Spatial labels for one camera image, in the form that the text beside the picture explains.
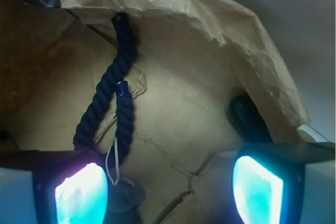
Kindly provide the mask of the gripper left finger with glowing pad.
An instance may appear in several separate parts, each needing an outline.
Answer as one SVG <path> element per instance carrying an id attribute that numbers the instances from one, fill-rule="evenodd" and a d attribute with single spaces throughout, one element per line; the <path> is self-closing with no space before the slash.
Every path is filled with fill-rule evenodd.
<path id="1" fill-rule="evenodd" d="M 1 152 L 1 223 L 102 223 L 107 202 L 92 151 Z"/>

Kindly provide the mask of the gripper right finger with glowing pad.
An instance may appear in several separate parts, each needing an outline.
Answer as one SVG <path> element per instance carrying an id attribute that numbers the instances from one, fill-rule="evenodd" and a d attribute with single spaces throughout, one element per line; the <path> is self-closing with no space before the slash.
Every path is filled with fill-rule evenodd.
<path id="1" fill-rule="evenodd" d="M 335 144 L 242 148 L 233 194 L 243 223 L 335 223 Z"/>

